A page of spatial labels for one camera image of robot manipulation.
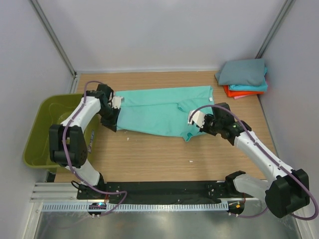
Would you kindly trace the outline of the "teal green t shirt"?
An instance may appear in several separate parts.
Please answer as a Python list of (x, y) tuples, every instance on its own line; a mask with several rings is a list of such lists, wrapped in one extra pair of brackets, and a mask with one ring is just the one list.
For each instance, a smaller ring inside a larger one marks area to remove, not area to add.
[(182, 137), (186, 142), (203, 134), (188, 124), (190, 111), (214, 104), (211, 86), (117, 91), (116, 96), (124, 98), (118, 130)]

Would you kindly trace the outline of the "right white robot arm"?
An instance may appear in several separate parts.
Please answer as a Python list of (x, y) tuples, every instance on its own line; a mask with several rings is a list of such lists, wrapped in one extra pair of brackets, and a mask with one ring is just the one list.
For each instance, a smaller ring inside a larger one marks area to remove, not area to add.
[(309, 205), (309, 177), (304, 170), (294, 170), (279, 159), (244, 121), (231, 112), (227, 103), (209, 105), (209, 108), (212, 109), (210, 114), (201, 112), (201, 109), (191, 111), (189, 124), (195, 124), (200, 132), (221, 135), (232, 146), (244, 152), (266, 177), (260, 180), (236, 172), (231, 179), (236, 191), (263, 201), (267, 209), (278, 218)]

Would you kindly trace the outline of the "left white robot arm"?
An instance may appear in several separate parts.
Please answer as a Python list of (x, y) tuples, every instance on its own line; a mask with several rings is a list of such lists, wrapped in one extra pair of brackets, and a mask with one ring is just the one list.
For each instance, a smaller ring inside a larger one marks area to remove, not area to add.
[(96, 90), (85, 90), (79, 105), (60, 124), (49, 128), (50, 160), (68, 169), (80, 181), (78, 190), (90, 194), (106, 195), (102, 174), (88, 160), (88, 147), (84, 132), (95, 115), (100, 115), (106, 128), (116, 131), (124, 98), (99, 83)]

